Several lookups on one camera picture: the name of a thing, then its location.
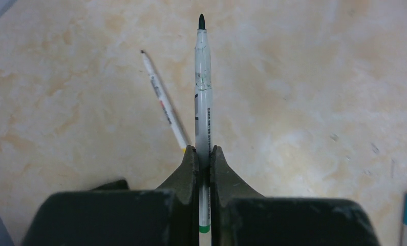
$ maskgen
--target pen label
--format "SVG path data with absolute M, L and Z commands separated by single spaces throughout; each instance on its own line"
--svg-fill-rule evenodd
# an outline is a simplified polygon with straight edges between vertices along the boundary
M 167 117 L 168 123 L 171 125 L 172 121 L 170 120 L 170 117 L 168 116 L 168 113 L 167 113 L 167 110 L 165 109 L 164 103 L 161 100 L 160 100 L 160 103 L 161 103 L 161 107 L 163 108 L 165 117 Z
M 194 96 L 194 120 L 195 120 L 195 125 L 194 125 L 194 130 L 195 130 L 195 135 L 199 135 L 199 118 L 197 117 L 197 114 L 199 113 L 199 107 L 197 107 L 197 94 Z
M 211 108 L 208 108 L 208 149 L 211 157 Z
M 211 224 L 211 189 L 208 189 L 208 224 Z
M 157 98 L 160 98 L 161 96 L 160 88 L 158 88 L 158 86 L 155 84 L 155 77 L 153 75 L 151 76 L 151 84 L 155 90 L 155 94 L 157 94 Z

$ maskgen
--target marble surface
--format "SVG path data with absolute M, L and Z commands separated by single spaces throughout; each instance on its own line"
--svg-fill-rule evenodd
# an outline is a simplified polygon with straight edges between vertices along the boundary
M 52 193 L 119 177 L 153 189 L 179 165 L 139 51 L 193 133 L 200 13 L 213 142 L 231 167 L 267 196 L 353 199 L 396 245 L 407 191 L 397 0 L 18 0 L 0 18 L 0 215 L 14 242 Z

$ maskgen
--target white marker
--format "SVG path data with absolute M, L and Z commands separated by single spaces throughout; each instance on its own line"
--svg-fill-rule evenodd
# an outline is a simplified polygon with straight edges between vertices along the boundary
M 152 87 L 155 90 L 155 94 L 157 94 L 157 97 L 161 103 L 161 107 L 165 113 L 165 116 L 167 117 L 168 123 L 172 127 L 173 133 L 176 139 L 178 140 L 179 147 L 182 149 L 183 152 L 185 152 L 185 148 L 188 145 L 187 138 L 178 122 L 178 119 L 176 118 L 172 105 L 168 101 L 167 95 L 164 92 L 164 88 L 161 84 L 160 78 L 155 72 L 151 60 L 147 57 L 144 51 L 141 51 L 141 56 L 143 57 L 144 66 L 146 67 L 147 73 L 151 78 Z
M 196 61 L 195 120 L 196 120 L 196 153 L 199 158 L 201 184 L 199 184 L 199 230 L 207 233 L 211 225 L 209 162 L 212 151 L 211 140 L 211 53 L 205 29 L 203 14 L 199 18 L 197 42 L 194 49 Z

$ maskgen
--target pen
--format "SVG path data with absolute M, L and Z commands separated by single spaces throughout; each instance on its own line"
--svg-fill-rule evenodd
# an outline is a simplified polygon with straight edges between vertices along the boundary
M 167 121 L 172 127 L 173 133 L 176 137 L 176 140 L 179 143 L 179 147 L 185 152 L 185 148 L 188 145 L 187 138 L 182 130 L 178 119 L 173 111 L 172 105 L 168 101 L 167 95 L 165 94 L 164 88 L 161 84 L 161 81 L 155 72 L 154 66 L 152 66 L 151 60 L 147 57 L 146 53 L 141 50 L 141 56 L 143 58 L 144 66 L 146 67 L 149 78 L 151 79 L 152 87 L 154 88 L 155 94 L 157 94 L 158 100 L 160 101 L 161 107 L 164 111 Z
M 207 233 L 210 230 L 210 189 L 209 163 L 212 151 L 211 140 L 211 53 L 205 29 L 203 14 L 199 18 L 195 52 L 196 87 L 195 87 L 195 128 L 196 153 L 199 159 L 201 183 L 199 184 L 199 231 Z

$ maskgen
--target green marker end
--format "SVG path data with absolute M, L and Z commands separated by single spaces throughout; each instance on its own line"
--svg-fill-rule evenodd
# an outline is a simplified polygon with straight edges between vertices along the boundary
M 208 233 L 209 230 L 211 230 L 211 225 L 208 225 L 208 226 L 205 226 L 205 227 L 203 227 L 201 225 L 199 226 L 200 233 Z

